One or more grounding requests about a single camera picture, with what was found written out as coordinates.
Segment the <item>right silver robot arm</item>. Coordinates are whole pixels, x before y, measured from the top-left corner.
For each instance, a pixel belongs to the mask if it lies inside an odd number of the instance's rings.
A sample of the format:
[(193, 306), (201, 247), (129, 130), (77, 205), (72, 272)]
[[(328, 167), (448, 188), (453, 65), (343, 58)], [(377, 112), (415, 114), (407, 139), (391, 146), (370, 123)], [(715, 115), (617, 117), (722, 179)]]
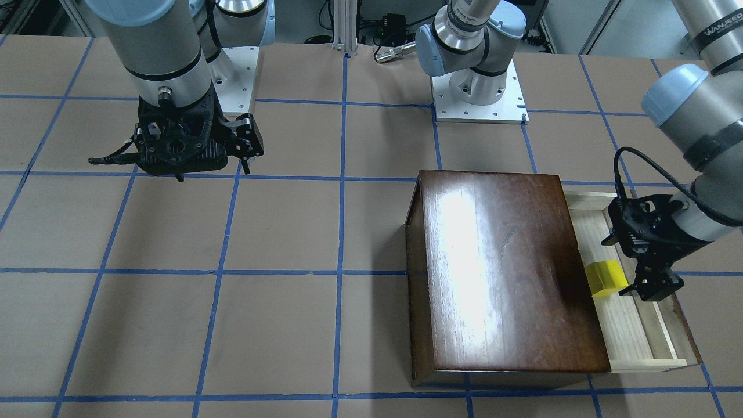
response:
[(265, 154), (244, 77), (229, 49), (275, 39), (273, 1), (88, 1), (138, 90), (138, 121), (124, 145), (92, 165), (135, 164), (152, 176), (250, 173)]

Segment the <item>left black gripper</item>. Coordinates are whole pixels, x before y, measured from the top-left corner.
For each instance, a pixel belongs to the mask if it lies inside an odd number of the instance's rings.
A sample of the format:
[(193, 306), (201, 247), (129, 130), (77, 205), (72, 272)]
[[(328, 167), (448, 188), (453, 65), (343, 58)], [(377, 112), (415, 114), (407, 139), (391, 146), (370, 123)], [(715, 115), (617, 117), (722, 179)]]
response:
[(707, 246), (682, 230), (672, 214), (680, 209), (668, 194), (630, 199), (616, 196), (607, 207), (611, 221), (609, 235), (602, 246), (619, 244), (626, 257), (637, 261), (634, 283), (619, 296), (639, 296), (642, 301), (658, 302), (684, 286), (684, 280), (671, 267), (680, 259)]

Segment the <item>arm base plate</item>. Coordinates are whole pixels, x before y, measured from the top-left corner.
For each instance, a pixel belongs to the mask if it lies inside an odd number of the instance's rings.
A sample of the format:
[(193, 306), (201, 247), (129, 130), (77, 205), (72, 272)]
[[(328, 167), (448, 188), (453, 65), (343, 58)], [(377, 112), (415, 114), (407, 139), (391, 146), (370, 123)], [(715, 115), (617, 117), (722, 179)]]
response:
[(209, 63), (212, 81), (223, 114), (239, 116), (252, 112), (260, 47), (223, 48)]
[(465, 69), (431, 79), (436, 119), (440, 122), (526, 124), (530, 121), (517, 68), (494, 77)]

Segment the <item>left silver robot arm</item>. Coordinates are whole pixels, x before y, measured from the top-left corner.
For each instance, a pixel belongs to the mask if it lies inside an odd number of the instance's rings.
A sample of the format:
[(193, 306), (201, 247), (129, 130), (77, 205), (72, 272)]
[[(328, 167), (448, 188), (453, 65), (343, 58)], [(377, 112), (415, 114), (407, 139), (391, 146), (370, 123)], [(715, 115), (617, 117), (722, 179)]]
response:
[[(642, 152), (627, 146), (613, 162), (616, 198), (608, 206), (610, 235), (636, 260), (634, 282), (620, 291), (662, 301), (684, 286), (672, 265), (741, 227), (741, 2), (674, 1), (693, 47), (708, 67), (682, 64), (659, 78), (641, 106), (653, 124), (699, 172), (684, 187)], [(459, 100), (490, 105), (525, 33), (525, 16), (505, 1), (450, 1), (416, 34), (417, 59), (430, 77), (464, 80)], [(633, 153), (663, 175), (677, 193), (631, 199), (619, 162)]]

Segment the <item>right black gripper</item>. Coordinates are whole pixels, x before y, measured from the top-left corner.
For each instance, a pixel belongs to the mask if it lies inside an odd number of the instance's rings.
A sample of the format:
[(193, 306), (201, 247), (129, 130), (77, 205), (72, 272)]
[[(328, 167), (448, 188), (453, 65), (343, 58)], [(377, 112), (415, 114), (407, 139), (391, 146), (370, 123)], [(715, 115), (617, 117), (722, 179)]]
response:
[[(103, 158), (90, 158), (92, 165), (137, 164), (149, 175), (175, 175), (221, 170), (228, 156), (238, 158), (243, 174), (250, 175), (249, 163), (265, 154), (255, 117), (241, 114), (226, 122), (215, 93), (196, 103), (166, 112), (143, 99), (138, 103), (141, 133), (126, 140), (119, 149)], [(135, 143), (138, 151), (127, 153)]]

